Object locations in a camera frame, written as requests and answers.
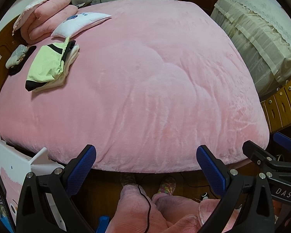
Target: black fabric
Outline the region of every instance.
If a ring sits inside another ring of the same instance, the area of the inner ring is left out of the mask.
[[[64,55],[63,55],[63,57],[61,58],[62,61],[64,61],[64,62],[66,61],[67,54],[68,54],[68,52],[71,51],[71,49],[74,47],[74,45],[75,45],[75,40],[72,40],[72,41],[70,41],[70,42],[68,43],[67,48],[66,48],[66,50],[65,50],[65,52],[64,52]]]
[[[32,80],[27,80],[25,84],[25,88],[28,92],[33,91],[34,89],[40,88],[44,86],[47,82],[36,82]]]
[[[59,54],[63,54],[63,49],[59,48],[53,44],[49,44],[47,45],[48,47],[50,47],[51,49],[53,49],[55,52],[59,53]]]
[[[25,54],[24,59],[16,66],[13,66],[9,69],[9,75],[15,75],[19,73],[22,69],[22,67],[25,65],[27,59],[33,54],[34,50],[36,50],[36,46],[29,47],[28,51]]]

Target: pink blanket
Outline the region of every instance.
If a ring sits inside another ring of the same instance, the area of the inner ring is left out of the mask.
[[[20,28],[24,40],[28,44],[36,44],[47,37],[65,21],[75,15],[78,8],[68,5],[71,0],[48,0],[37,7]]]
[[[33,152],[47,147],[67,163],[86,144],[94,168],[126,172],[200,169],[205,144],[225,164],[246,157],[252,140],[266,148],[268,126],[245,63],[225,32],[193,3],[119,0],[81,12],[112,19],[75,37],[80,54],[66,84],[27,92],[37,44],[0,93],[0,135]]]

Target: folded clothes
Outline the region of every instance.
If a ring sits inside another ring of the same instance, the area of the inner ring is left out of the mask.
[[[57,80],[64,71],[68,52],[74,45],[75,40],[66,38],[64,43],[42,46],[30,66],[25,84],[27,91]]]
[[[48,0],[39,5],[20,28],[28,44],[36,44],[49,37],[67,17],[75,15],[78,8],[69,5],[71,0]]]
[[[63,86],[65,83],[66,77],[68,76],[70,65],[79,56],[79,50],[80,50],[80,46],[75,45],[72,47],[71,51],[68,52],[66,62],[64,63],[64,71],[61,73],[61,75],[58,77],[57,80],[50,81],[44,86],[34,89],[33,92],[37,93],[45,89],[52,89],[52,88]]]
[[[25,57],[28,48],[24,45],[19,45],[14,52],[12,52],[11,57],[9,57],[8,61],[5,64],[7,69],[11,68],[12,66],[18,65],[23,58]]]

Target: black cable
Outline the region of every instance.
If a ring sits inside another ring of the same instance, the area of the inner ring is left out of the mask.
[[[146,176],[149,176],[149,175],[152,175],[152,174],[154,174],[154,173],[149,173],[149,174],[144,175],[144,176],[142,177],[140,183],[143,181],[143,179],[144,179]],[[189,184],[186,182],[186,180],[185,180],[184,176],[182,175],[182,173],[180,173],[180,175],[181,175],[181,177],[183,178],[184,183],[187,184],[189,187],[193,187],[193,188],[198,188],[198,187],[209,187],[209,191],[212,193],[212,195],[213,195],[216,199],[219,199],[219,198],[218,198],[218,197],[217,197],[217,196],[212,192],[210,185],[204,185],[204,186],[191,186],[191,185],[189,185]],[[148,216],[147,216],[147,228],[145,229],[145,232],[144,232],[144,233],[147,233],[148,230],[149,230],[149,228],[150,228],[150,212],[151,212],[151,203],[149,202],[149,200],[147,199],[147,197],[146,197],[146,196],[141,192],[139,186],[140,186],[140,185],[138,185],[138,189],[139,189],[140,194],[141,194],[141,195],[146,199],[146,201],[147,201],[148,204],[149,204],[149,211],[148,211]]]
[[[148,202],[149,204],[149,211],[148,211],[148,217],[147,217],[147,228],[145,229],[145,232],[144,233],[147,233],[149,228],[150,228],[150,212],[151,212],[151,203],[149,202],[148,198],[141,192],[140,188],[139,188],[139,185],[138,185],[138,189],[139,189],[139,192],[140,194],[146,199],[146,201]]]
[[[209,191],[211,192],[211,194],[212,194],[216,199],[219,199],[219,198],[218,198],[218,197],[213,193],[213,191],[211,190],[211,186],[210,186],[210,185],[205,185],[205,186],[191,186],[191,185],[189,185],[189,184],[186,182],[186,180],[185,180],[184,176],[182,175],[182,173],[180,173],[180,175],[181,175],[181,177],[183,178],[184,183],[187,184],[189,187],[194,187],[194,188],[198,188],[198,187],[209,187]]]

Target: knitted slipper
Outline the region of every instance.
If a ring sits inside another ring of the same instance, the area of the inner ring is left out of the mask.
[[[120,173],[120,182],[122,186],[136,184],[135,175],[129,172]]]
[[[159,189],[157,193],[165,193],[172,195],[176,189],[176,179],[172,176],[168,176],[162,180],[161,184],[159,185]]]

